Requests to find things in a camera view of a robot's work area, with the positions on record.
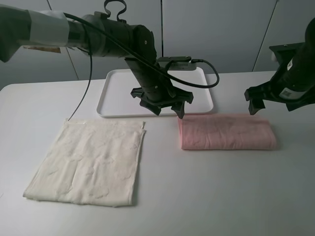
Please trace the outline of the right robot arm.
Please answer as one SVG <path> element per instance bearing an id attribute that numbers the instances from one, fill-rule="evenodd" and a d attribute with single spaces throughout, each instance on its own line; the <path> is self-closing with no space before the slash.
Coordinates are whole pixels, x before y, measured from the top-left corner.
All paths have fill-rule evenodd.
<path id="1" fill-rule="evenodd" d="M 270 81 L 245 91 L 249 113 L 264 109 L 264 101 L 284 103 L 288 111 L 315 103 L 315 21 L 305 31 L 305 42 L 270 46 L 279 68 Z"/>

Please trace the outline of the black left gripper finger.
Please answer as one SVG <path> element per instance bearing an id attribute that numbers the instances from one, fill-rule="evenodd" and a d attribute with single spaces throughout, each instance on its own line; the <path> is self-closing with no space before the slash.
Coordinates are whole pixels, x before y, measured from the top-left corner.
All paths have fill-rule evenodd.
<path id="1" fill-rule="evenodd" d="M 159 116 L 161 113 L 161 108 L 159 106 L 155 106 L 147 102 L 140 102 L 140 106 L 148 109 L 149 111 L 151 111 L 153 114 L 157 116 Z"/>
<path id="2" fill-rule="evenodd" d="M 185 101 L 175 102 L 171 105 L 173 110 L 179 119 L 182 119 L 185 115 Z"/>

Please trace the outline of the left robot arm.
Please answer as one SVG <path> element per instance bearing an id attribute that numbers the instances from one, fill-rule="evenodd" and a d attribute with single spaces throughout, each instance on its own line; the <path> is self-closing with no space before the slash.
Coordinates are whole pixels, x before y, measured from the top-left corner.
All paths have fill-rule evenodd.
<path id="1" fill-rule="evenodd" d="M 183 118 L 193 94 L 173 86 L 174 77 L 160 67 L 153 33 L 143 25 L 109 16 L 109 12 L 95 12 L 79 18 L 61 11 L 1 5 L 0 59 L 8 62 L 23 46 L 78 48 L 90 57 L 123 58 L 139 83 L 131 96 L 155 115 L 169 107 Z"/>

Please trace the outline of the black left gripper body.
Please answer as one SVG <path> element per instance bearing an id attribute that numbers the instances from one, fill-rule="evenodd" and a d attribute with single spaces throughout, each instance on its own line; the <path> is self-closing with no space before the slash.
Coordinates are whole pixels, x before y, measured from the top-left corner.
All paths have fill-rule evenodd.
<path id="1" fill-rule="evenodd" d="M 192 92 L 182 90 L 173 86 L 169 78 L 161 74 L 162 68 L 154 70 L 135 58 L 125 58 L 125 62 L 135 76 L 139 88 L 131 91 L 133 98 L 159 107 L 171 107 L 175 102 L 185 101 L 192 103 Z"/>

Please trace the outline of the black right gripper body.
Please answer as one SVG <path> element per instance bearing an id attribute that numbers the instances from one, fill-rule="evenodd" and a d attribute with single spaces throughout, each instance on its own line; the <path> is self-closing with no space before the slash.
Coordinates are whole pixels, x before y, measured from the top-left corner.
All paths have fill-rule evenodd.
<path id="1" fill-rule="evenodd" d="M 245 99 L 284 103 L 288 111 L 315 103 L 315 44 L 293 43 L 271 46 L 279 68 L 271 80 L 250 87 Z"/>

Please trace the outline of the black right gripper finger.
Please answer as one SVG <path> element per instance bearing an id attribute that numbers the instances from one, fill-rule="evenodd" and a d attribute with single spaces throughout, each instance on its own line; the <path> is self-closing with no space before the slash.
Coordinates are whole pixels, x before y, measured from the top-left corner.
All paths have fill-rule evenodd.
<path id="1" fill-rule="evenodd" d="M 251 99 L 249 103 L 250 115 L 255 115 L 258 111 L 265 109 L 265 104 L 262 99 Z"/>

